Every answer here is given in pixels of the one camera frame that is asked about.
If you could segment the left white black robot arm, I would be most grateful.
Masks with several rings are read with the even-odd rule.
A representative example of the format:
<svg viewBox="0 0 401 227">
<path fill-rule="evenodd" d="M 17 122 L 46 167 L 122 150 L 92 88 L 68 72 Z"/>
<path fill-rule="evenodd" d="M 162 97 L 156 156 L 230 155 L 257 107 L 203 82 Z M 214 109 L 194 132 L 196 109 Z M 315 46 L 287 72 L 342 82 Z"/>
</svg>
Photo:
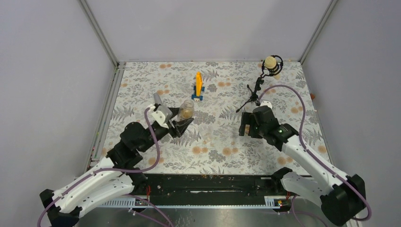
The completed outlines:
<svg viewBox="0 0 401 227">
<path fill-rule="evenodd" d="M 147 187 L 144 175 L 161 158 L 159 140 L 164 136 L 181 137 L 194 118 L 174 120 L 179 108 L 154 104 L 144 111 L 147 128 L 139 122 L 127 124 L 120 141 L 107 155 L 83 175 L 58 189 L 40 193 L 44 206 L 37 226 L 47 216 L 53 227 L 73 227 L 79 219 L 103 202 L 135 193 Z"/>
</svg>

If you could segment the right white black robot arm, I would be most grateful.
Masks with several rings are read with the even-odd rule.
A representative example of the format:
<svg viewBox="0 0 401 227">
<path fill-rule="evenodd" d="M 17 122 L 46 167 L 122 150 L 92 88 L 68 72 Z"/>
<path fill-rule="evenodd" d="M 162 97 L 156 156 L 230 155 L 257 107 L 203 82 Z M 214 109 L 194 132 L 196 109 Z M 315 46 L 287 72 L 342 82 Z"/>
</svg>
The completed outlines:
<svg viewBox="0 0 401 227">
<path fill-rule="evenodd" d="M 239 136 L 264 139 L 268 144 L 294 159 L 313 178 L 306 179 L 289 168 L 274 173 L 271 188 L 283 195 L 293 192 L 319 206 L 334 225 L 342 226 L 366 208 L 365 182 L 357 174 L 350 176 L 321 158 L 301 141 L 299 132 L 288 123 L 280 124 L 268 106 L 243 112 Z"/>
</svg>

